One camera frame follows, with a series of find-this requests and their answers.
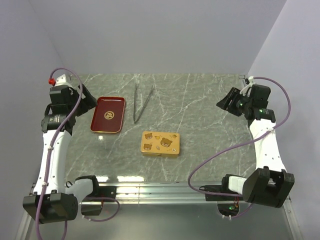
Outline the grey tin lid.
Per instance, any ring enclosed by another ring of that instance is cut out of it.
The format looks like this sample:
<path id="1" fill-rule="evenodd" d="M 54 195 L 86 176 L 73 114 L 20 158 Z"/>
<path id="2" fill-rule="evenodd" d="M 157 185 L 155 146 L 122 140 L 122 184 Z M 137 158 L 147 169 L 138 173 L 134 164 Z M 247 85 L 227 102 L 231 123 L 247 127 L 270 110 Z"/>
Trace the grey tin lid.
<path id="1" fill-rule="evenodd" d="M 140 151 L 180 153 L 180 134 L 177 132 L 144 131 L 141 137 Z"/>

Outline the gold tin box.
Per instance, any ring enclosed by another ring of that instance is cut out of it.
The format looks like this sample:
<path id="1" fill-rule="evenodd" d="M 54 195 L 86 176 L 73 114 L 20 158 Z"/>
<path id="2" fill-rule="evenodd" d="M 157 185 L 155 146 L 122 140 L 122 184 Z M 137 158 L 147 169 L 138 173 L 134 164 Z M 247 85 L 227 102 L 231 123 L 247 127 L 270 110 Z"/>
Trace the gold tin box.
<path id="1" fill-rule="evenodd" d="M 179 151 L 169 151 L 169 152 L 141 152 L 143 156 L 150 156 L 150 157 L 169 157 L 169 158 L 176 158 L 179 156 Z"/>

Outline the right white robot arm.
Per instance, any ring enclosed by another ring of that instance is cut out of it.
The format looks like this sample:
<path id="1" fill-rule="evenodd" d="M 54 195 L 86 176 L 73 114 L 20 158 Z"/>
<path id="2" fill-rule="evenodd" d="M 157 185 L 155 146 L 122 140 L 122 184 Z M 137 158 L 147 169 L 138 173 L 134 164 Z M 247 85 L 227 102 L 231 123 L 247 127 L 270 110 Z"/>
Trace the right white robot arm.
<path id="1" fill-rule="evenodd" d="M 267 108 L 270 93 L 269 87 L 259 84 L 253 84 L 246 93 L 233 87 L 216 104 L 237 117 L 244 115 L 255 140 L 255 171 L 248 178 L 232 174 L 223 177 L 220 194 L 226 200 L 239 194 L 247 203 L 280 208 L 295 183 L 280 157 L 275 113 Z"/>

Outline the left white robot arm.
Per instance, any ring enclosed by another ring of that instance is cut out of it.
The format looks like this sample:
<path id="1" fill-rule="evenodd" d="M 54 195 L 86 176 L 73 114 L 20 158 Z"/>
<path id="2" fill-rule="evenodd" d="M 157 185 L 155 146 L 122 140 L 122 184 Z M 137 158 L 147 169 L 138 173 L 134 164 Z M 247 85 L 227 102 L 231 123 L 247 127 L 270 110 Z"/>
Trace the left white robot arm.
<path id="1" fill-rule="evenodd" d="M 43 154 L 40 172 L 33 192 L 22 202 L 24 210 L 39 224 L 72 221 L 84 198 L 95 201 L 101 194 L 94 175 L 76 178 L 71 187 L 66 187 L 64 180 L 76 117 L 93 109 L 97 100 L 84 85 L 74 89 L 68 83 L 51 87 L 49 96 L 51 103 L 41 121 Z"/>

